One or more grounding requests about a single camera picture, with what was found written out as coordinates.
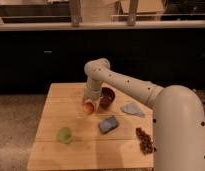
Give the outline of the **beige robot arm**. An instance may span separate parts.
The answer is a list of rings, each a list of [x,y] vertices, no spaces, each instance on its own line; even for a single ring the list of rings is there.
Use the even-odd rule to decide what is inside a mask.
[[[107,83],[152,109],[154,171],[205,171],[205,113],[191,89],[116,73],[105,58],[87,62],[84,72],[86,98],[97,100]]]

